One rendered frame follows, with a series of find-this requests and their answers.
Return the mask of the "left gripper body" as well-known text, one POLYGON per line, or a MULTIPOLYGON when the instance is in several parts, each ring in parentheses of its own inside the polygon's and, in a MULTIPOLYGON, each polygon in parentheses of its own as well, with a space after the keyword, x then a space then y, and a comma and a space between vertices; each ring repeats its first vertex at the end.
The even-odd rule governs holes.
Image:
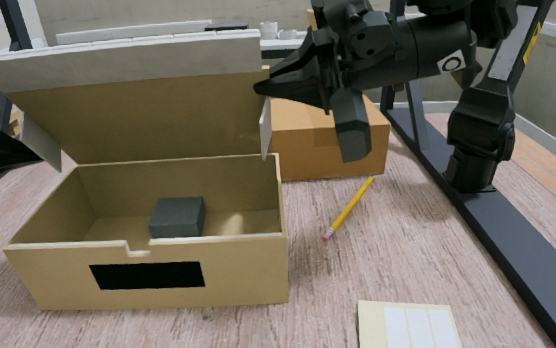
POLYGON ((320 72, 329 111, 332 110, 333 114, 342 161, 361 160, 372 151, 370 122, 362 92, 388 85, 392 85, 394 92, 404 91, 405 82, 416 79, 418 60, 414 36, 406 20, 396 22, 393 13, 390 13, 390 26, 394 36, 399 36, 401 48, 373 66, 349 72, 345 54, 355 52, 351 53, 339 35, 327 26, 322 11, 323 0, 311 0, 311 5, 319 29, 313 31, 313 35, 320 72), (339 61, 338 54, 341 55, 339 61), (346 78, 342 78, 343 71, 346 71, 346 78))

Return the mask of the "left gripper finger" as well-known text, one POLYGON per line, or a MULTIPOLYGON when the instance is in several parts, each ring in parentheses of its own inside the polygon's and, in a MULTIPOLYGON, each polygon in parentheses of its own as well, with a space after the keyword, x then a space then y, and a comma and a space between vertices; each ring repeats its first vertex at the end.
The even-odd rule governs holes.
POLYGON ((256 94, 303 103, 330 115, 317 55, 304 68, 263 80, 253 89, 256 94))
MULTIPOLYGON (((307 35, 304 38, 301 46, 290 54, 288 57, 269 68, 270 78, 289 73, 295 70, 300 70, 317 55, 315 40, 313 35, 312 25, 307 28, 307 35)), ((317 55, 318 59, 318 55, 317 55)), ((318 59, 319 63, 319 59, 318 59)), ((320 67, 320 63, 319 63, 320 67)), ((320 67, 321 70, 321 67, 320 67)))

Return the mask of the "tan cardboard mailer box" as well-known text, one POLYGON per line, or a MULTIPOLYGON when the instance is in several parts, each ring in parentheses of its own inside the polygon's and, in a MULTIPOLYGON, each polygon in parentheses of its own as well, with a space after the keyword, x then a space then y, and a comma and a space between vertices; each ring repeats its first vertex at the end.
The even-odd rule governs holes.
POLYGON ((2 249, 41 310, 289 302, 259 32, 0 53, 20 141, 59 173, 61 150, 77 164, 2 249), (159 199, 198 196, 201 237, 152 239, 159 199))

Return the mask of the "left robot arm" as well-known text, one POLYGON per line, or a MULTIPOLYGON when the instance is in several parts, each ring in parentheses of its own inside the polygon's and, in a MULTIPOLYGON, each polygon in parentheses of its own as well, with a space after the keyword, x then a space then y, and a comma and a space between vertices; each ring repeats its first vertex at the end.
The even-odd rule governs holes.
MULTIPOLYGON (((447 144, 455 147, 443 171, 460 194, 497 191, 498 163, 511 160, 516 142, 513 93, 554 1, 406 0, 425 14, 406 20, 417 51, 415 80, 450 73, 463 90, 447 123, 447 144), (496 49, 482 81, 470 87, 483 70, 476 46, 496 49)), ((355 52, 346 55, 349 72, 401 48, 389 12, 374 11, 369 0, 323 3, 328 25, 355 52)))

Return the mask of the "brown cardboard box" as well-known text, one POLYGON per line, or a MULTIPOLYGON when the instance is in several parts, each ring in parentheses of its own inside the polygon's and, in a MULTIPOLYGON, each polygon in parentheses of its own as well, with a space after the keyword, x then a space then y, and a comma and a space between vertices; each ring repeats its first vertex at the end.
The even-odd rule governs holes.
POLYGON ((281 181, 384 174, 391 123, 365 96, 372 151, 343 163, 333 114, 283 99, 271 99, 272 147, 281 181))

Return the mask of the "yellow pencil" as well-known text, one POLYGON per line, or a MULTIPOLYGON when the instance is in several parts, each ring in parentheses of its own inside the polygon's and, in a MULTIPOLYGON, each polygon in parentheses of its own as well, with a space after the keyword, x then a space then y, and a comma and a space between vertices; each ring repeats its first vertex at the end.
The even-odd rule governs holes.
POLYGON ((369 177, 368 180, 365 182, 365 184, 362 186, 362 188, 358 191, 355 197, 348 204, 348 206, 344 209, 344 211, 340 214, 337 220, 325 233, 325 235, 323 236, 324 241, 328 241, 331 238, 331 236, 334 234, 334 232, 337 230, 340 224, 344 221, 344 219, 347 217, 347 215, 350 213, 350 211, 353 209, 353 207, 356 205, 356 203, 359 201, 359 199, 362 197, 362 195, 365 193, 365 191, 368 189, 368 187, 371 185, 372 182, 373 182, 373 178, 369 177))

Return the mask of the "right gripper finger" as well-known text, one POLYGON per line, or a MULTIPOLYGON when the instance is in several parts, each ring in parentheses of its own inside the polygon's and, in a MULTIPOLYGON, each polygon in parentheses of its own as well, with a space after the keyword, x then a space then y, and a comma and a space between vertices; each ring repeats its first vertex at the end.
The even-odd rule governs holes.
MULTIPOLYGON (((35 154, 22 142, 10 137, 0 130, 0 153, 5 154, 35 154)), ((37 155, 37 154, 35 154, 37 155)))
POLYGON ((44 160, 41 157, 35 154, 0 153, 0 174, 33 164, 41 163, 43 161, 44 160))

